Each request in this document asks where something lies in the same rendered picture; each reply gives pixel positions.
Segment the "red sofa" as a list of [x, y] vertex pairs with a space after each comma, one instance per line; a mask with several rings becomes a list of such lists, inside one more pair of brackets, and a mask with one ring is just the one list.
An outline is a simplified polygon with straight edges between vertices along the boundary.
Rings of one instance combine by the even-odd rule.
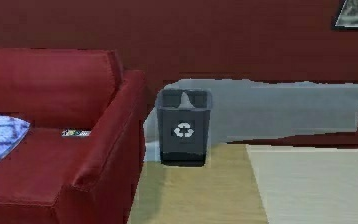
[[0, 48], [0, 115], [31, 124], [0, 161], [0, 224], [127, 224], [146, 106], [114, 51]]

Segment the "black framed wall picture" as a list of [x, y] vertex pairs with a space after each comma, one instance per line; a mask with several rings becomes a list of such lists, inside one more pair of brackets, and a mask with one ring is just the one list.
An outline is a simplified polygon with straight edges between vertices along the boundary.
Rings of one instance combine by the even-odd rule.
[[358, 29], [358, 0], [340, 0], [332, 25], [337, 29]]

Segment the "black recycling bin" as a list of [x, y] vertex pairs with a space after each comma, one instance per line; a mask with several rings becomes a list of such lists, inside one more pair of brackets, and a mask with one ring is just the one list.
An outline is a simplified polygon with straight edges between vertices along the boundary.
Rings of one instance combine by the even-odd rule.
[[211, 92], [205, 89], [162, 89], [156, 98], [160, 161], [170, 166], [203, 166]]

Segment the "small white remote control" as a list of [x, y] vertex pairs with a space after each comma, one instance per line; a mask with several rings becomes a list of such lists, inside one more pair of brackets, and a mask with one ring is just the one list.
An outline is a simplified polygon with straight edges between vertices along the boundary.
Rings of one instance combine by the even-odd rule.
[[63, 137], [88, 137], [91, 131], [89, 130], [77, 130], [77, 129], [66, 129], [62, 131]]

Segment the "blue white patterned pillow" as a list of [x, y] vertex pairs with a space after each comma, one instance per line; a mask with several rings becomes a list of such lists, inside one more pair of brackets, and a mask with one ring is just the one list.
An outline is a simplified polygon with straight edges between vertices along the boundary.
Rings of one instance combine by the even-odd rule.
[[28, 121], [0, 115], [0, 161], [24, 139], [30, 127]]

